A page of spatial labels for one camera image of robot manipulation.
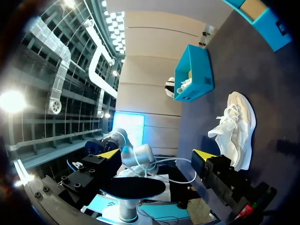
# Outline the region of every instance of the blue panel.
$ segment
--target blue panel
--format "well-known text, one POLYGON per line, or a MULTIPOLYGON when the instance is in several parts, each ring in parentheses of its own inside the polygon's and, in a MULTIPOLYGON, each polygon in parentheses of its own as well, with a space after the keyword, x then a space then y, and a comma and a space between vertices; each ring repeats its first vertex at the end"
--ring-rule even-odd
POLYGON ((116 112, 113 117, 112 129, 122 128, 126 130, 132 145, 139 146, 143 142, 144 124, 144 115, 116 112))
POLYGON ((231 3, 236 8, 239 8, 245 0, 227 0, 229 3, 231 3))
POLYGON ((174 99, 190 102, 213 89, 210 59, 206 49, 188 45, 175 69, 174 99), (177 89, 188 79, 191 70, 192 82, 180 94, 177 89))
POLYGON ((292 40, 286 31, 280 32, 280 29, 281 31, 285 30, 284 26, 269 8, 253 22, 253 26, 268 42, 273 51, 279 50, 292 40))
MULTIPOLYGON (((104 208, 118 204, 119 202, 116 199, 107 198, 102 195, 96 195, 92 202, 88 205, 88 208, 102 213, 104 208)), ((188 211, 179 209, 176 204, 142 205, 141 209, 154 218, 166 217, 161 218, 160 220, 174 220, 172 217, 177 217, 178 219, 189 218, 188 211)))

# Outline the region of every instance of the white sneaker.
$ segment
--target white sneaker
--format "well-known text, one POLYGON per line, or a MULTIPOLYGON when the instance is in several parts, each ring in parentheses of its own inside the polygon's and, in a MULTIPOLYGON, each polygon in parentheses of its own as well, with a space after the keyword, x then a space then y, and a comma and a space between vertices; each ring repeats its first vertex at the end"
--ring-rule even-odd
POLYGON ((236 171, 249 169, 252 148, 251 137, 256 126, 254 111, 248 100, 234 91, 228 96, 224 116, 217 117, 220 124, 208 132, 216 137, 221 155, 231 159, 236 171))
POLYGON ((177 93, 180 94, 181 92, 183 92, 183 90, 190 85, 190 83, 192 82, 192 78, 189 78, 182 83, 181 87, 177 89, 177 93))

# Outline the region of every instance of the shoelace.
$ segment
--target shoelace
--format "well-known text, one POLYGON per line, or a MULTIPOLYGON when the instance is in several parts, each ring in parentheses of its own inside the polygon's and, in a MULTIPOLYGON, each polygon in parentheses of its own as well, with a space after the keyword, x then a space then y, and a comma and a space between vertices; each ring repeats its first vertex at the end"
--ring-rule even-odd
POLYGON ((234 123, 235 128, 238 128, 236 120, 238 120, 239 115, 240 115, 240 113, 239 113, 237 105, 231 104, 224 110, 224 116, 217 116, 216 119, 220 120, 220 124, 225 123, 228 120, 231 120, 234 123))

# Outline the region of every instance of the blue box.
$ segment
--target blue box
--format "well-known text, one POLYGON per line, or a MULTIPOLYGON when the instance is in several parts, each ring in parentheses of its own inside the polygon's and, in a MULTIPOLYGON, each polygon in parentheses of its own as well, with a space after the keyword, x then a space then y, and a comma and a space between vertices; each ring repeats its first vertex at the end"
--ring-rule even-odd
POLYGON ((266 10, 253 21, 242 10, 232 4, 231 0, 223 1, 234 8, 235 11, 254 26, 274 52, 291 42, 291 36, 287 33, 283 24, 270 8, 266 8, 266 10))
POLYGON ((210 59, 207 50, 188 45, 175 68, 174 99, 191 102, 213 88, 210 59), (182 81, 188 79, 189 71, 191 71, 192 82, 178 94, 177 89, 181 87, 182 81))

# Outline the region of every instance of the light fixture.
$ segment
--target light fixture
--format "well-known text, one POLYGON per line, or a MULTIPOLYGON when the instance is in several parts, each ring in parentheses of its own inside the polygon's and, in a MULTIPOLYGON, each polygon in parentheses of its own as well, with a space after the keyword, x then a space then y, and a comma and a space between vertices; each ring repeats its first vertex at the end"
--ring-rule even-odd
POLYGON ((69 8, 74 8, 75 7, 75 2, 73 0, 64 0, 64 3, 69 8))
POLYGON ((14 90, 5 92, 0 96, 0 107, 8 113, 20 112, 26 107, 24 96, 14 90))
POLYGON ((114 27, 113 27, 113 26, 108 26, 108 30, 109 30, 110 32, 113 32, 113 31, 114 31, 114 27))
POLYGON ((123 24, 120 24, 120 25, 118 26, 118 28, 119 28, 119 30, 124 30, 124 29, 125 29, 125 27, 124 27, 123 24))
POLYGON ((105 20, 106 20, 106 23, 108 23, 108 24, 113 22, 113 20, 110 17, 106 18, 105 20))
POLYGON ((123 22, 123 17, 121 15, 117 16, 116 21, 123 22))
POLYGON ((111 18, 115 19, 117 17, 116 13, 111 13, 111 18))
POLYGON ((112 25, 113 25, 113 27, 118 27, 118 22, 117 21, 113 21, 112 25))
POLYGON ((102 1, 101 5, 102 5, 103 7, 106 7, 106 5, 107 5, 106 1, 105 1, 105 0, 102 1))
POLYGON ((118 43, 117 40, 113 40, 113 41, 112 41, 112 44, 115 45, 115 46, 117 46, 119 43, 118 43))

